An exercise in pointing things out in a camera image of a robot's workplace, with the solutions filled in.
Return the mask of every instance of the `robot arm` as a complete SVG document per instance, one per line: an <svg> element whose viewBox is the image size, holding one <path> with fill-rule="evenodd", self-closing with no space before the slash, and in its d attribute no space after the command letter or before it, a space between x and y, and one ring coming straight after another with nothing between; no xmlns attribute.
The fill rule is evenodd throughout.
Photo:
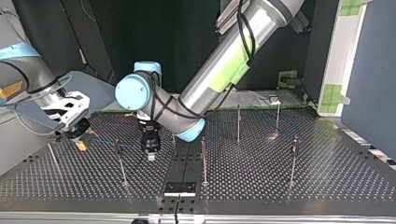
<svg viewBox="0 0 396 224"><path fill-rule="evenodd" d="M88 140L84 134L90 123L84 116L90 98L79 91L67 92L37 51L12 29L5 30L6 41L0 46L0 106L8 106L8 100L26 91L50 119L59 123L55 131L86 149L88 142L83 140Z"/></svg>
<svg viewBox="0 0 396 224"><path fill-rule="evenodd" d="M251 0L244 12L256 41L256 49L278 28L288 24L304 0ZM248 29L243 35L251 45ZM220 45L201 67L186 89L176 99L159 86L153 88L155 63L140 63L133 74L116 88L120 105L141 110L179 138L193 141L205 127L203 114L230 85L236 85L248 70L248 55L237 24L228 31Z"/></svg>

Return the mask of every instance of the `metal rod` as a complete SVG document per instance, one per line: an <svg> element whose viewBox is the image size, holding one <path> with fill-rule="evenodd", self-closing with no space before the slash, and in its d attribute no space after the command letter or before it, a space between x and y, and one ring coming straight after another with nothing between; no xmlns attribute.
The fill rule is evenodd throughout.
<svg viewBox="0 0 396 224"><path fill-rule="evenodd" d="M206 176L206 143L205 143L205 138L201 141L201 146L202 146L202 157L204 160L204 186L207 186L207 176Z"/></svg>
<svg viewBox="0 0 396 224"><path fill-rule="evenodd" d="M51 155L53 161L54 161L55 164L56 164L56 167L57 167L57 169L58 169L59 175L62 175L62 173L61 173L61 167L59 166L59 162L58 162L58 160L56 159L55 153L53 152L52 145L51 145L50 143L48 143L47 146L49 147L50 155Z"/></svg>
<svg viewBox="0 0 396 224"><path fill-rule="evenodd" d="M122 150L120 149L119 142L120 142L120 139L116 138L114 141L114 150L115 150L116 158L118 159L118 161L120 163L120 168L121 168L122 178L123 178L122 185L124 187L127 187L127 186L129 186L129 183L126 179L125 168L122 163Z"/></svg>
<svg viewBox="0 0 396 224"><path fill-rule="evenodd" d="M238 105L238 139L237 139L237 142L239 143L239 141L240 141L240 122L241 122L241 107Z"/></svg>
<svg viewBox="0 0 396 224"><path fill-rule="evenodd" d="M293 179L294 179L295 165L296 165L296 155L295 153L293 153L293 165L291 166L290 187L294 185Z"/></svg>
<svg viewBox="0 0 396 224"><path fill-rule="evenodd" d="M175 134L172 133L172 143L174 144L176 142Z"/></svg>
<svg viewBox="0 0 396 224"><path fill-rule="evenodd" d="M279 129L280 102L277 104L276 111L276 131Z"/></svg>
<svg viewBox="0 0 396 224"><path fill-rule="evenodd" d="M298 134L294 135L291 149L293 151L293 164L291 166L290 187L292 187L294 184L293 180L294 180L294 170L295 170L296 158L300 151L300 138L299 138Z"/></svg>
<svg viewBox="0 0 396 224"><path fill-rule="evenodd" d="M121 171L122 171L122 177L123 177L123 179L124 179L123 185L124 185L124 186L128 186L129 183L128 183L128 181L126 180L126 174L125 174L125 169L124 169L124 167L123 167L122 159L120 159L120 167L121 167Z"/></svg>

